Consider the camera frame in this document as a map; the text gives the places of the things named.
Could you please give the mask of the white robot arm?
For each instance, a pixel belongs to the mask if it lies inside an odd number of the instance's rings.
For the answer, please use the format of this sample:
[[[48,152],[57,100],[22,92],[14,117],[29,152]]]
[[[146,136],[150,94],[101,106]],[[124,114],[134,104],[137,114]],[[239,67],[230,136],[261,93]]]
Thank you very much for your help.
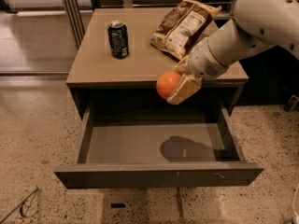
[[[233,63],[280,46],[299,59],[299,3],[296,0],[236,0],[234,17],[197,42],[175,67],[181,74],[166,101],[178,105],[204,81],[227,72]]]

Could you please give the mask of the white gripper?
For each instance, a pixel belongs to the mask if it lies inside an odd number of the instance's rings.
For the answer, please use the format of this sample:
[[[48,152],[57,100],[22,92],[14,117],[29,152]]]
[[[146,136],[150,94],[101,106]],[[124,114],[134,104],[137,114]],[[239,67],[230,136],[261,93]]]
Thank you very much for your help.
[[[212,55],[208,38],[200,40],[174,67],[173,70],[181,75],[181,78],[166,101],[171,105],[179,105],[198,92],[202,87],[202,79],[214,80],[223,75],[228,68],[220,64]]]

